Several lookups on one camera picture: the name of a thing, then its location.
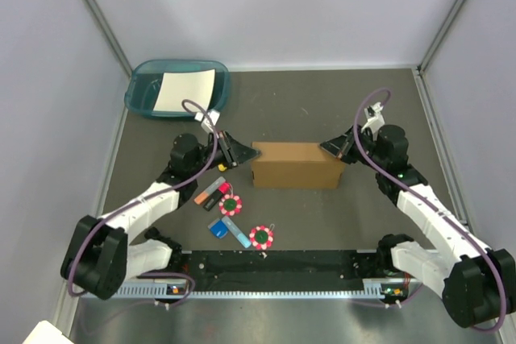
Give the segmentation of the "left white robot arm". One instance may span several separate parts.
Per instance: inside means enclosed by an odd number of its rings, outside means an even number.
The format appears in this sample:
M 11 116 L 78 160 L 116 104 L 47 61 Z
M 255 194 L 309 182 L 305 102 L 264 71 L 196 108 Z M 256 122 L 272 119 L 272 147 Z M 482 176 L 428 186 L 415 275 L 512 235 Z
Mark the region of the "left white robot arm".
M 236 168 L 260 153 L 227 131 L 210 133 L 206 144 L 190 133 L 178 135 L 164 171 L 143 193 L 99 218 L 79 220 L 60 269 L 69 294 L 91 293 L 108 300 L 135 277 L 152 271 L 177 275 L 183 265 L 181 245 L 163 236 L 154 223 L 192 198 L 204 172 Z

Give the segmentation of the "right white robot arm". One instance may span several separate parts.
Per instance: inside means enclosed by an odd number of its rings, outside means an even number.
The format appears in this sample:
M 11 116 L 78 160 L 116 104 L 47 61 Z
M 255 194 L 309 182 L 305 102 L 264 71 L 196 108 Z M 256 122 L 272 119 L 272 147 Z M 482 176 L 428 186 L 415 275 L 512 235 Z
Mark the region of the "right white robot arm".
M 497 320 L 498 329 L 515 311 L 515 260 L 471 234 L 437 198 L 427 179 L 409 162 L 405 131 L 384 125 L 378 132 L 350 128 L 320 143 L 345 164 L 362 163 L 376 172 L 377 186 L 435 248 L 430 253 L 405 234 L 379 243 L 376 264 L 386 276 L 403 271 L 439 296 L 451 319 L 471 328 Z

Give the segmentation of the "brown cardboard box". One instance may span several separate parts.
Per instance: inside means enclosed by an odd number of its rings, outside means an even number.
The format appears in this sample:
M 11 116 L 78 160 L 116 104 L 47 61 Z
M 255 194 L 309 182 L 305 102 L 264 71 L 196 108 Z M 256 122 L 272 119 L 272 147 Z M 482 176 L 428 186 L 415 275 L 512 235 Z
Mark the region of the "brown cardboard box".
M 252 181 L 261 189 L 336 189 L 345 164 L 317 143 L 254 142 Z

